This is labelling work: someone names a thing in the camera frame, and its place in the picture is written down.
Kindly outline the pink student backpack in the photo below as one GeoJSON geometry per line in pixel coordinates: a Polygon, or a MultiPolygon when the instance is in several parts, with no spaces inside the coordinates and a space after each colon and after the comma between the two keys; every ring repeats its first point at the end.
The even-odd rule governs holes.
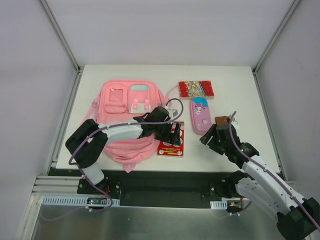
{"type": "MultiPolygon", "coordinates": [[[[169,94],[163,95],[157,85],[141,79],[113,79],[103,84],[83,121],[94,119],[99,124],[115,124],[150,113],[157,106],[165,106],[169,94]]],[[[122,164],[129,173],[136,165],[157,152],[160,141],[154,136],[122,140],[104,147],[104,153],[122,164]]]]}

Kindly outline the red patterned book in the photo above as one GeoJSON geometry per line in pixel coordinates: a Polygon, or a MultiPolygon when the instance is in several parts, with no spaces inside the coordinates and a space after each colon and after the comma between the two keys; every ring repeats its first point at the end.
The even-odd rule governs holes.
{"type": "Polygon", "coordinates": [[[212,82],[209,80],[179,81],[178,90],[181,100],[191,100],[196,97],[213,99],[215,97],[212,82]]]}

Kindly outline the pink cartoon pencil case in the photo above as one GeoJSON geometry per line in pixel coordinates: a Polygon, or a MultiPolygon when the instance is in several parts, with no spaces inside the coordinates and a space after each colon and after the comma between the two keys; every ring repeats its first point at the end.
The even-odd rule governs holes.
{"type": "Polygon", "coordinates": [[[204,97],[192,98],[190,114],[194,132],[198,135],[204,135],[213,124],[208,101],[204,97]]]}

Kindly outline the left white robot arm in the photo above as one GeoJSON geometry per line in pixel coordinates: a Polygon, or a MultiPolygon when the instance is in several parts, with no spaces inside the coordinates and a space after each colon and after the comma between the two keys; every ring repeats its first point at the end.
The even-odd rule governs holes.
{"type": "Polygon", "coordinates": [[[67,139],[65,146],[75,160],[78,169],[88,182],[88,188],[99,195],[105,191],[106,177],[97,161],[104,147],[123,140],[144,139],[154,136],[156,140],[180,146],[181,124],[174,123],[168,110],[156,107],[133,119],[112,125],[85,120],[67,139]]]}

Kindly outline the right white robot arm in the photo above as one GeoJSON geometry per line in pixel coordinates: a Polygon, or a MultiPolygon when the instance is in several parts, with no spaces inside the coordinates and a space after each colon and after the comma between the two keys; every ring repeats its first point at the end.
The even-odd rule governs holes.
{"type": "Polygon", "coordinates": [[[320,229],[320,204],[307,199],[272,171],[260,153],[240,141],[232,124],[213,124],[200,142],[239,167],[214,188],[223,198],[241,196],[276,221],[286,240],[303,240],[320,229]]]}

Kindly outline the red comic book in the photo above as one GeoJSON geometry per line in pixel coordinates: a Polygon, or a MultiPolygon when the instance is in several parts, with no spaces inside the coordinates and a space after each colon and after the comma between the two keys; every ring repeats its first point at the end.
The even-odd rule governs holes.
{"type": "Polygon", "coordinates": [[[185,143],[185,123],[183,121],[175,121],[171,126],[171,132],[174,133],[176,123],[181,123],[180,127],[180,141],[181,146],[160,142],[157,149],[157,155],[162,157],[176,157],[182,158],[184,156],[184,143],[185,143]]]}

